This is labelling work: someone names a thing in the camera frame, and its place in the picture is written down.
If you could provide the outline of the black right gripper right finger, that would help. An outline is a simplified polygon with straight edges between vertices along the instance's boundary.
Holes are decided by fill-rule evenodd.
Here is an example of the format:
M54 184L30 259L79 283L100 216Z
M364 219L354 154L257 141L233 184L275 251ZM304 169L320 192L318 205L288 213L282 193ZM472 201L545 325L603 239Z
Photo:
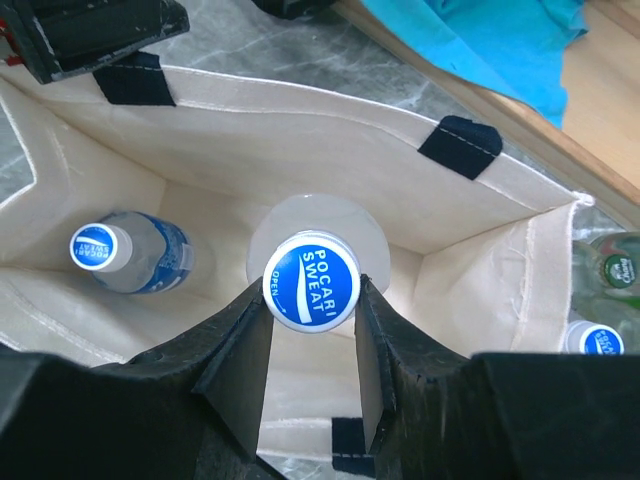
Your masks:
M366 450L380 479L635 479L632 355L463 357L368 277L355 309Z

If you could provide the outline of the turquoise t-shirt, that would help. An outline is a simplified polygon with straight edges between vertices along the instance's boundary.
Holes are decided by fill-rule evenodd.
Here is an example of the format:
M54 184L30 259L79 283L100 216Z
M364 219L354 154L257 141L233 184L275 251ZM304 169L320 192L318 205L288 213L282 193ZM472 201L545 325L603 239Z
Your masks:
M364 6L425 61L561 127L568 104L563 55L589 30L584 2L368 0Z

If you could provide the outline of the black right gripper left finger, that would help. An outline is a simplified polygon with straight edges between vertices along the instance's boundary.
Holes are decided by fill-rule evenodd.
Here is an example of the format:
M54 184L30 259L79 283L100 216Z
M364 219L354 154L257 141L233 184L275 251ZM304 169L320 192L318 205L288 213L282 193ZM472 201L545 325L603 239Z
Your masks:
M125 364L1 351L5 479L270 479L257 453L273 320L259 283Z

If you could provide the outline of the blue-cap water bottle front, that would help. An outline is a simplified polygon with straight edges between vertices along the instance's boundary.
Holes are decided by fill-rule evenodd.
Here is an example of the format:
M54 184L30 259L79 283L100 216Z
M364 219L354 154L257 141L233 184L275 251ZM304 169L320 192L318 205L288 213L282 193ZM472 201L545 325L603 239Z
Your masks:
M359 204L328 194L289 197L254 232L247 279L261 279L265 302L282 325L305 334L330 331L353 316L365 274L384 292L390 248Z

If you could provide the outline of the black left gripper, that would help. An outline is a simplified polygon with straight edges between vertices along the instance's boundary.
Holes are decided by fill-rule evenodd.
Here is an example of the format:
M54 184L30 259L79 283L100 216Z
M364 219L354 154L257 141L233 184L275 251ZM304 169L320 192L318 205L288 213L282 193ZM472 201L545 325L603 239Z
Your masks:
M169 0L1 0L1 63L41 84L100 69L189 31Z

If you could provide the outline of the cream canvas tote bag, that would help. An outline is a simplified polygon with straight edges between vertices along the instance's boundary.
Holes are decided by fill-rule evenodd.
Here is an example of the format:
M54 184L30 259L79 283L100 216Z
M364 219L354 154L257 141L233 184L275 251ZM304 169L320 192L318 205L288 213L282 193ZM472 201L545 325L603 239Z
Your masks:
M592 198L507 155L489 126L153 55L47 85L3 66L1 105L34 176L1 205L1 351L125 364L250 285L262 291L246 274L261 221L289 197L328 194L364 207L389 244L389 287L360 280L434 340L467 358L563 354L572 221ZM75 265L71 236L120 211L186 232L196 260L184 283L120 294ZM357 421L371 455L356 307L315 334L266 307L257 453L327 459Z

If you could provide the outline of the blue-cap water bottle labelled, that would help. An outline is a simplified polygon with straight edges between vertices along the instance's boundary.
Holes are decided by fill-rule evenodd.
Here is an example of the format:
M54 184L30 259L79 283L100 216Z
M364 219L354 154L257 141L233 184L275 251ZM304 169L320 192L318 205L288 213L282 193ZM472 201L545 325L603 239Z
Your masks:
M71 260L102 287L153 294L184 283L194 270L192 239L177 225L137 211L85 224L69 241Z

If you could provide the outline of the wooden clothes rack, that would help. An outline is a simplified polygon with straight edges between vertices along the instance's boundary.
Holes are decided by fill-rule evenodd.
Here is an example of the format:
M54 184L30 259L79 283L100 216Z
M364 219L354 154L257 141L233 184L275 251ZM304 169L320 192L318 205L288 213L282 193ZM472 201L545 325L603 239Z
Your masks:
M587 35L564 54L562 128L530 107L446 73L412 51L358 1L335 11L414 67L617 222L639 227L639 4L590 1Z

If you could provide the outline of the Chang soda bottle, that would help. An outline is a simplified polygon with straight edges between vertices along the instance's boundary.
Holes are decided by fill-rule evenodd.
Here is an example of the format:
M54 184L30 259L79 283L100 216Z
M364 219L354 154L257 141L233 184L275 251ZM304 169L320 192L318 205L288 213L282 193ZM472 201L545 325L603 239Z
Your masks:
M639 351L639 233L618 232L572 245L572 308L616 330Z

